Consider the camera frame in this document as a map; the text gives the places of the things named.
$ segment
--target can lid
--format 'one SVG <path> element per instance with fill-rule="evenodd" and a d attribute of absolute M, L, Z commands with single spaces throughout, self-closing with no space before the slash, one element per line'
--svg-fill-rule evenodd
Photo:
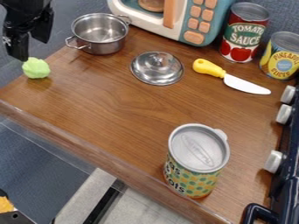
<path fill-rule="evenodd" d="M 170 154 L 192 172 L 215 172 L 228 162 L 230 150 L 226 134 L 202 124 L 176 128 L 170 135 Z"/>
<path fill-rule="evenodd" d="M 257 3 L 235 3 L 232 12 L 245 21 L 266 21 L 269 12 Z"/>
<path fill-rule="evenodd" d="M 299 53 L 299 35 L 290 31 L 277 31 L 271 37 L 272 43 L 289 52 Z"/>

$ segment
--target tomato sauce can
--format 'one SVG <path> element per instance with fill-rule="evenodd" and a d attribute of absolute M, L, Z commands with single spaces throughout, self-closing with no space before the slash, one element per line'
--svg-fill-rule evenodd
<path fill-rule="evenodd" d="M 210 194 L 230 157 L 226 134 L 190 123 L 173 130 L 168 145 L 163 175 L 170 188 L 192 199 Z"/>
<path fill-rule="evenodd" d="M 220 47 L 221 55 L 239 63 L 252 60 L 268 20 L 268 11 L 256 3 L 233 4 Z"/>
<path fill-rule="evenodd" d="M 279 31 L 272 35 L 260 61 L 261 70 L 278 80 L 289 80 L 299 73 L 299 35 Z"/>

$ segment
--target orange button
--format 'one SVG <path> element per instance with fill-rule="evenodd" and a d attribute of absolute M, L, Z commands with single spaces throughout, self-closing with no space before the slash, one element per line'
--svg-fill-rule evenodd
<path fill-rule="evenodd" d="M 205 6 L 214 9 L 216 7 L 217 0 L 205 0 Z"/>
<path fill-rule="evenodd" d="M 210 23 L 201 22 L 199 25 L 199 30 L 204 33 L 208 33 L 210 31 L 211 25 Z"/>
<path fill-rule="evenodd" d="M 201 8 L 198 6 L 192 6 L 190 10 L 190 15 L 192 15 L 194 18 L 199 18 L 201 12 Z"/>
<path fill-rule="evenodd" d="M 197 19 L 195 19 L 195 18 L 191 18 L 191 19 L 189 19 L 189 21 L 188 21 L 188 27 L 190 28 L 190 29 L 198 29 L 198 23 L 199 23 L 199 21 L 197 20 Z"/>
<path fill-rule="evenodd" d="M 195 4 L 202 4 L 204 2 L 204 0 L 193 0 L 193 2 Z"/>
<path fill-rule="evenodd" d="M 202 15 L 202 18 L 205 20 L 205 21 L 212 21 L 212 17 L 214 15 L 214 12 L 212 10 L 204 10 L 203 11 L 203 15 Z"/>
<path fill-rule="evenodd" d="M 200 45 L 204 42 L 205 37 L 201 33 L 196 33 L 194 31 L 187 31 L 184 34 L 184 39 L 187 40 L 188 42 L 195 44 L 195 45 Z"/>

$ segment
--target toy knife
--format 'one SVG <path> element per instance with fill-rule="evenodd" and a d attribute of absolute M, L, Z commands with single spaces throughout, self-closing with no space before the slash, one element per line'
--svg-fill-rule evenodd
<path fill-rule="evenodd" d="M 206 59 L 197 59 L 193 63 L 193 70 L 200 74 L 210 74 L 215 77 L 224 79 L 224 83 L 230 88 L 238 89 L 254 95 L 270 95 L 271 91 L 267 88 L 260 87 L 249 81 L 242 80 L 229 73 L 226 73 L 221 67 L 216 66 Z"/>

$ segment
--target wooden table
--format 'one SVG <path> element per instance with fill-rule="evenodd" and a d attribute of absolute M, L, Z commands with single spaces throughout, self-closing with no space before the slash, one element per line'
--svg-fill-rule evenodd
<path fill-rule="evenodd" d="M 147 51 L 176 55 L 184 63 L 184 78 L 167 87 L 140 82 L 129 63 Z M 245 94 L 195 73 L 191 65 L 197 58 L 272 94 Z M 282 132 L 275 116 L 288 83 L 268 78 L 257 60 L 233 64 L 212 46 L 196 48 L 132 27 L 124 49 L 116 54 L 93 56 L 64 47 L 47 62 L 50 78 L 22 76 L 0 90 L 1 113 L 195 223 L 238 223 L 248 203 L 268 205 L 271 175 L 261 168 Z M 163 182 L 169 134 L 184 123 L 224 130 L 232 151 L 216 189 L 197 201 L 177 196 Z"/>

